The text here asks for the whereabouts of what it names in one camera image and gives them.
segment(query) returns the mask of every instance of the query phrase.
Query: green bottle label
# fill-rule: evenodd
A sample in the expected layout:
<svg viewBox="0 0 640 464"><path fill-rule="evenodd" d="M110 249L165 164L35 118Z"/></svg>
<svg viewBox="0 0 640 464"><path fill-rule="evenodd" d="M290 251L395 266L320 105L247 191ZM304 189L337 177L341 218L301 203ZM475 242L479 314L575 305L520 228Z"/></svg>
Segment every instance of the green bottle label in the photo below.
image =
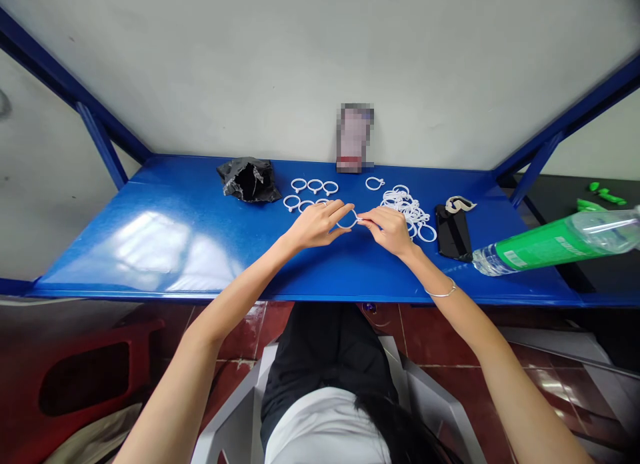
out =
<svg viewBox="0 0 640 464"><path fill-rule="evenodd" d="M506 265L518 271L603 255L574 235L565 219L500 241L495 245L495 250Z"/></svg>

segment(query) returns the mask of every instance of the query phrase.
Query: black phone case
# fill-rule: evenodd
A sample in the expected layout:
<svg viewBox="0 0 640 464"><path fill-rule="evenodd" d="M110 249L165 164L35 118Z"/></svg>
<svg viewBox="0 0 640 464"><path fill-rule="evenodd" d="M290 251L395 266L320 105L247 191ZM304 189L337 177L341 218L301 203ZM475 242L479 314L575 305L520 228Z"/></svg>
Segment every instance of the black phone case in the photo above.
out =
<svg viewBox="0 0 640 464"><path fill-rule="evenodd" d="M438 252L456 261L471 262L471 238L464 211L451 214L444 205L435 208Z"/></svg>

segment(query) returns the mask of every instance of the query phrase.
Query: silver bracelet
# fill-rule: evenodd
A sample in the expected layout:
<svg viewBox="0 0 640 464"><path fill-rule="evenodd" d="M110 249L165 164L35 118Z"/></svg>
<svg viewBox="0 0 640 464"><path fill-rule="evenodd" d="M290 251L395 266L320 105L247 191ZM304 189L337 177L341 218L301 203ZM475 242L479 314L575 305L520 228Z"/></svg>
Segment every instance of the silver bracelet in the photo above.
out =
<svg viewBox="0 0 640 464"><path fill-rule="evenodd" d="M428 290L425 289L425 292L429 294L431 297L449 297L453 292L457 289L455 282L453 279L451 280L451 284L453 284L452 290L449 291L449 294L431 294Z"/></svg>

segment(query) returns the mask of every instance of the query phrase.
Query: blue table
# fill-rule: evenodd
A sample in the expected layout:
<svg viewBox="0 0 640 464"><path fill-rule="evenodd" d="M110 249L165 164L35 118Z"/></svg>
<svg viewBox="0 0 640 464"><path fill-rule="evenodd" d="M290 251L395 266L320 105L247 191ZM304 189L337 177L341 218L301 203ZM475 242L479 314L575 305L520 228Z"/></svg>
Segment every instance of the blue table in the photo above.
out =
<svg viewBox="0 0 640 464"><path fill-rule="evenodd" d="M211 299L282 235L298 216L282 201L247 204L223 196L215 168L228 159L158 155L151 158L80 234L31 296L118 299ZM283 196L292 179L335 181L331 198L362 212L377 206L384 190L404 184L425 212L452 195L478 203L468 213L474 249L527 228L490 172L377 166L362 175L336 174L332 163L273 161ZM383 178L379 191L368 176ZM309 190L302 199L326 197ZM345 223L351 223L351 217ZM472 265L441 257L437 243L416 238L426 254L478 303L582 305L555 268L487 277ZM360 226L329 247L294 258L262 299L429 303L418 280Z"/></svg>

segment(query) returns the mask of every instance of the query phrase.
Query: dark hair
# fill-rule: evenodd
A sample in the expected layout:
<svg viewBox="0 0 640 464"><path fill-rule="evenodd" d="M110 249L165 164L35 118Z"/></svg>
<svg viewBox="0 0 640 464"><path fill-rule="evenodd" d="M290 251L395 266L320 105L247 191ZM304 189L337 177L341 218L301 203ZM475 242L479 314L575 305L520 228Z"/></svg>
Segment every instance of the dark hair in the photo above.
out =
<svg viewBox="0 0 640 464"><path fill-rule="evenodd" d="M460 458L442 444L422 420L388 397L358 393L355 408L366 412L380 432L389 448L391 464L462 464Z"/></svg>

